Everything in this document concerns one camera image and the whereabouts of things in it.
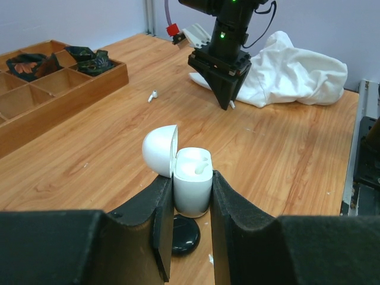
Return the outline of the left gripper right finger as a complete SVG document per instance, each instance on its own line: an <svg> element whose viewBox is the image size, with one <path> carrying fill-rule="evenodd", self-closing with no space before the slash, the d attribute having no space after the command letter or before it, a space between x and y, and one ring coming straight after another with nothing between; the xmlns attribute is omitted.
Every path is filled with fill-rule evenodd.
<svg viewBox="0 0 380 285"><path fill-rule="evenodd" d="M273 217L218 171L210 200L216 284L378 284L379 217Z"/></svg>

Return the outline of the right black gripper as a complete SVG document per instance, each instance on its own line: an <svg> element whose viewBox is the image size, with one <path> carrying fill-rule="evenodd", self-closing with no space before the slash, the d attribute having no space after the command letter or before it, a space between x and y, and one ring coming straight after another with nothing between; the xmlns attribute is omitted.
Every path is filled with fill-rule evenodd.
<svg viewBox="0 0 380 285"><path fill-rule="evenodd" d="M192 51L188 64L206 80L220 107L227 110L230 101L236 100L246 78L251 56L241 50L236 59L227 61L211 55L210 45L204 45Z"/></svg>

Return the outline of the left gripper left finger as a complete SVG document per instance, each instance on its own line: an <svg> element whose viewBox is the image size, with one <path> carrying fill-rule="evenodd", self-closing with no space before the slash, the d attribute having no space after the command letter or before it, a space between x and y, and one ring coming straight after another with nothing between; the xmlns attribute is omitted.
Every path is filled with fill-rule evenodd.
<svg viewBox="0 0 380 285"><path fill-rule="evenodd" d="M170 278L173 181L158 176L102 210L3 211L2 284L163 284Z"/></svg>

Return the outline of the black charging case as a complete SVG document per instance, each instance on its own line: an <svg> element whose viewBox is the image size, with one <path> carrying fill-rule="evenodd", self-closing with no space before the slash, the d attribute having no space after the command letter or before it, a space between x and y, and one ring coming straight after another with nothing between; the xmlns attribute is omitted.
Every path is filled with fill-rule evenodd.
<svg viewBox="0 0 380 285"><path fill-rule="evenodd" d="M173 219L172 255L184 257L191 254L199 245L201 232L193 218L184 217L180 214Z"/></svg>

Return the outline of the white charging case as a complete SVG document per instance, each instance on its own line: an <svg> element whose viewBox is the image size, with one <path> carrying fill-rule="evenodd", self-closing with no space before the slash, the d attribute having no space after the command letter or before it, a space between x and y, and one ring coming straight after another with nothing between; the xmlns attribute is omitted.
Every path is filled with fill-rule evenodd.
<svg viewBox="0 0 380 285"><path fill-rule="evenodd" d="M178 149L178 126L168 125L145 136L142 156L151 170L173 179L174 204L179 214L198 218L206 213L213 184L213 164L208 150Z"/></svg>

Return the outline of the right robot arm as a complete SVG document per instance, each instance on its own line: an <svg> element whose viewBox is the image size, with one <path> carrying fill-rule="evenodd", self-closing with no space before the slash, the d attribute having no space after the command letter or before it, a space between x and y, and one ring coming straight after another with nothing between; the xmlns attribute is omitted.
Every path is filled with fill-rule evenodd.
<svg viewBox="0 0 380 285"><path fill-rule="evenodd" d="M272 1L266 11L258 11L266 1L180 1L184 6L216 17L211 40L196 47L189 55L188 64L206 80L220 107L226 110L236 100L251 63L247 48L248 26L253 14L272 14L277 2Z"/></svg>

